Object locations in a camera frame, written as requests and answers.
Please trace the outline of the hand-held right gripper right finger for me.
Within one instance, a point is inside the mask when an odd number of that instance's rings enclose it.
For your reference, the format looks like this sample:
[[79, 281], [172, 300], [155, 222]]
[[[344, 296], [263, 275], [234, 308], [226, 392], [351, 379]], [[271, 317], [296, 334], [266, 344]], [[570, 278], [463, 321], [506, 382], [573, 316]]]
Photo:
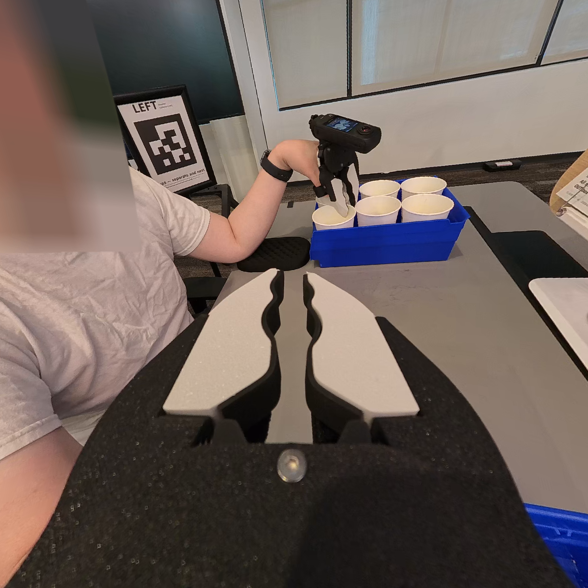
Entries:
[[303, 278], [305, 399], [315, 444], [336, 443], [351, 422], [371, 433], [376, 420], [416, 417], [416, 398], [386, 334], [392, 325], [357, 298], [308, 272]]

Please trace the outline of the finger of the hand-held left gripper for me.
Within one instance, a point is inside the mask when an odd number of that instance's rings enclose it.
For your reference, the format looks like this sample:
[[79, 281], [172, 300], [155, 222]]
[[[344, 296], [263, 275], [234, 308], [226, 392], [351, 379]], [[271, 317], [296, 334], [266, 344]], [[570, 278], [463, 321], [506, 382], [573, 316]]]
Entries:
[[339, 197], [339, 210], [348, 211], [349, 207], [355, 207], [359, 193], [359, 177], [356, 168], [343, 168], [339, 173], [341, 180], [341, 196]]
[[327, 207], [334, 220], [341, 220], [342, 184], [331, 183], [329, 188], [316, 187], [316, 202], [319, 208]]

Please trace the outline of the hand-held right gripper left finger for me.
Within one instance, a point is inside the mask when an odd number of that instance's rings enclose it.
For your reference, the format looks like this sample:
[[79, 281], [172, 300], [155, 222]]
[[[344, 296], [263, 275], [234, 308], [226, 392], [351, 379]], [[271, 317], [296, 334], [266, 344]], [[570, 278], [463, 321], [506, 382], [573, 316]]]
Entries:
[[268, 269], [232, 291], [208, 314], [164, 402], [167, 416], [235, 421], [263, 444], [281, 397], [276, 333], [284, 273]]

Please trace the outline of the blue plastic bin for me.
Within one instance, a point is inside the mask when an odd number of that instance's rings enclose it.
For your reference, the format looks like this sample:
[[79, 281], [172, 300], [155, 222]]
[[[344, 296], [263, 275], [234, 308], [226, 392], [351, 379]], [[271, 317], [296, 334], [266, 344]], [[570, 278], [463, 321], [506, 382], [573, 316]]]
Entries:
[[454, 203], [447, 219], [366, 227], [354, 220], [351, 228], [324, 230], [313, 224], [310, 259], [321, 268], [446, 261], [470, 215], [448, 188], [443, 195]]
[[541, 538], [576, 587], [587, 587], [587, 514], [525, 504]]

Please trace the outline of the person's right forearm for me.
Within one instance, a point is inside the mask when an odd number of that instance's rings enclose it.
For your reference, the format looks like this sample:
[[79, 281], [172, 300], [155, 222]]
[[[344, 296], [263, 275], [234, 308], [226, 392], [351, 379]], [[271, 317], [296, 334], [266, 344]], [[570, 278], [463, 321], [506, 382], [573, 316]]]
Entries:
[[47, 527], [81, 451], [58, 428], [1, 460], [1, 587]]

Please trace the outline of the person's left hand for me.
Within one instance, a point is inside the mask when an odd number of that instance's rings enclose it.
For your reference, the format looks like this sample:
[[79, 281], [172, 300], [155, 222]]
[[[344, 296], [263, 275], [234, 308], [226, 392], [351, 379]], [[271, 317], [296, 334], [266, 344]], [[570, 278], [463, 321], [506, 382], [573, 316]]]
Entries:
[[280, 168], [292, 169], [319, 187], [319, 142], [291, 139], [279, 143], [270, 153], [270, 160]]

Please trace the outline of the black wristband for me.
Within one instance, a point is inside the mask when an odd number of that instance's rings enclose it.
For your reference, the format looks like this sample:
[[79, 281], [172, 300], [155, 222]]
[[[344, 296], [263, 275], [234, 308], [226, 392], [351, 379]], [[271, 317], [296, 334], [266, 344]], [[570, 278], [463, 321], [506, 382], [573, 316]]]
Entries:
[[264, 151], [261, 159], [260, 159], [260, 167], [264, 170], [269, 176], [272, 178], [287, 184], [290, 181], [290, 178], [293, 175], [292, 169], [283, 169], [279, 166], [276, 166], [270, 159], [271, 150], [267, 149]]

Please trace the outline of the black textured pad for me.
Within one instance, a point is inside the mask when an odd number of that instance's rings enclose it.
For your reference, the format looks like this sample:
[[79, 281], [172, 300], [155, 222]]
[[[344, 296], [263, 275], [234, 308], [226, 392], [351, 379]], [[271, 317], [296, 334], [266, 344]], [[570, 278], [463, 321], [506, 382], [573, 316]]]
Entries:
[[296, 270], [310, 260], [310, 249], [310, 241], [301, 237], [265, 239], [253, 254], [236, 265], [238, 270], [248, 273], [262, 273], [269, 269]]

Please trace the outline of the black framed marker sign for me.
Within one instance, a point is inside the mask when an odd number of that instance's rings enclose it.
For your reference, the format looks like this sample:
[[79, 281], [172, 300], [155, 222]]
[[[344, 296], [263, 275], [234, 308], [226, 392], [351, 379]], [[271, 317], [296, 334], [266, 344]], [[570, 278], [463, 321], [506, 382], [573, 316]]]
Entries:
[[185, 85], [115, 94], [114, 103], [141, 173], [182, 196], [217, 184]]

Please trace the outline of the white board stand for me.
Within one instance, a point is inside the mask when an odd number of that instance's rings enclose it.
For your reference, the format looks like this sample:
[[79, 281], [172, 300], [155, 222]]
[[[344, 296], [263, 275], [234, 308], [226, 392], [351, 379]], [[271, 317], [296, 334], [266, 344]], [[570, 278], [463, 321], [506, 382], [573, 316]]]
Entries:
[[587, 278], [542, 277], [530, 281], [529, 289], [587, 367]]

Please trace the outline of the large dark wall screen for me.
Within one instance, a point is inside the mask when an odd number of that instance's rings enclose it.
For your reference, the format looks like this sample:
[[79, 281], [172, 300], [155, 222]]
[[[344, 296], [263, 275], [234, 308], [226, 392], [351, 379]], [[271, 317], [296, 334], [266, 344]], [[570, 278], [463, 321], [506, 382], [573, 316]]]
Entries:
[[217, 1], [88, 1], [113, 94], [185, 85], [199, 123], [244, 115]]

